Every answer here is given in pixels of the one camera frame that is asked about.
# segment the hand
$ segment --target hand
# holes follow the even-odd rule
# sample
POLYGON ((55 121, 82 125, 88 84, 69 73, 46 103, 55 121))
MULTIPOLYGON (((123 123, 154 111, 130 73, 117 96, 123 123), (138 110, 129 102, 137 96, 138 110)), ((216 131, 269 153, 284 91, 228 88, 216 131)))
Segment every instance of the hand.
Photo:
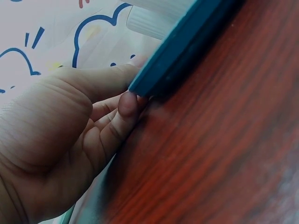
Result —
POLYGON ((1 111, 0 223, 59 216, 83 195, 146 104, 123 93, 144 61, 60 68, 1 111))

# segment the wood grain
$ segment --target wood grain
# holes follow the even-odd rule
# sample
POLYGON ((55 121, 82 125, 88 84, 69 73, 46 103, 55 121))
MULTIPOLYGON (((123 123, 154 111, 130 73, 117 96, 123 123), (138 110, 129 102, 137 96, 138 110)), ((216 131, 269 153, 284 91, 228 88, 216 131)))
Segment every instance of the wood grain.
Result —
POLYGON ((299 223, 299 1, 248 0, 73 221, 299 223))

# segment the white plastic object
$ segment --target white plastic object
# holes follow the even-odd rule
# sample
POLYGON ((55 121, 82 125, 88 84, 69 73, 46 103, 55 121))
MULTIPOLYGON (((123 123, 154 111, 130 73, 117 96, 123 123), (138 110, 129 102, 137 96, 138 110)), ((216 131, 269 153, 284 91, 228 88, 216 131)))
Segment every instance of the white plastic object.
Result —
POLYGON ((179 19, 196 0, 122 0, 133 6, 179 19))
POLYGON ((127 28, 159 40, 164 39, 173 29, 177 19, 133 6, 127 20, 127 28))

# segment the cartoon cloud print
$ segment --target cartoon cloud print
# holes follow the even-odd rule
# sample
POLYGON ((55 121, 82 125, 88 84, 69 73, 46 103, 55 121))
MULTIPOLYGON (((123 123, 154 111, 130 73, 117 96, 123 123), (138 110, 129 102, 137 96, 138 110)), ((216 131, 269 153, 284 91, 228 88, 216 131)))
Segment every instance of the cartoon cloud print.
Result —
POLYGON ((123 3, 115 9, 112 17, 109 17, 107 15, 102 15, 102 14, 93 15, 91 17, 88 17, 87 19, 85 19, 83 22, 80 23, 80 25, 78 26, 78 28, 76 30, 75 37, 74 37, 75 52, 74 52, 73 59, 72 59, 73 68, 77 68, 77 66, 78 66, 78 56, 79 56, 79 52, 80 52, 79 36, 80 36, 80 33, 83 30, 83 28, 87 24, 90 24, 93 21, 106 21, 109 24, 111 24, 113 27, 115 27, 117 25, 117 19, 118 19, 120 12, 123 9, 130 7, 130 6, 131 5, 128 3, 123 3))
MULTIPOLYGON (((41 36, 44 33, 44 29, 42 27, 39 28, 39 31, 35 37, 35 40, 32 45, 32 49, 35 49, 36 45, 38 44, 41 36)), ((26 33, 25 36, 25 47, 28 44, 29 33, 26 33)), ((12 73, 24 73, 25 69, 20 70, 19 68, 24 68, 22 66, 25 65, 29 70, 29 76, 36 76, 40 75, 41 73, 38 71, 34 71, 30 60, 28 59, 27 55, 24 53, 23 50, 19 48, 9 48, 3 51, 0 54, 0 62, 3 62, 4 58, 7 57, 9 62, 5 61, 2 65, 0 65, 1 70, 4 68, 3 74, 6 74, 5 77, 1 77, 1 86, 0 86, 0 93, 5 93, 8 89, 14 88, 14 82, 20 81, 16 80, 12 73)))

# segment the finger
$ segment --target finger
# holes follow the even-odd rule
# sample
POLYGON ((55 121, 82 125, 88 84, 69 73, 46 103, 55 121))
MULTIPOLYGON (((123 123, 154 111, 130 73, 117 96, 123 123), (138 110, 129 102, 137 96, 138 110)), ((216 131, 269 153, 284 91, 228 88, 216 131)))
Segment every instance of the finger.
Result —
POLYGON ((60 68, 48 78, 48 84, 83 93, 92 103, 120 95, 128 89, 146 58, 135 56, 128 64, 101 70, 60 68))
POLYGON ((116 97, 112 97, 110 99, 106 99, 97 103, 93 104, 93 112, 90 118, 93 121, 97 121, 100 118, 104 117, 105 115, 111 113, 117 108, 118 101, 120 100, 121 96, 118 95, 116 97))
MULTIPOLYGON (((144 108, 146 107, 146 105, 148 103, 148 99, 137 97, 137 102, 138 102, 138 111, 139 111, 139 113, 141 113, 144 110, 144 108)), ((117 109, 115 109, 111 113, 107 114, 106 116, 100 118, 99 120, 95 121, 94 125, 96 127, 98 127, 98 129, 100 131, 103 130, 104 127, 106 127, 113 120, 116 113, 117 113, 117 109)))
POLYGON ((127 138, 139 117, 137 96, 124 93, 119 101, 117 112, 111 122, 100 132, 100 142, 106 156, 106 162, 115 154, 118 147, 127 138))

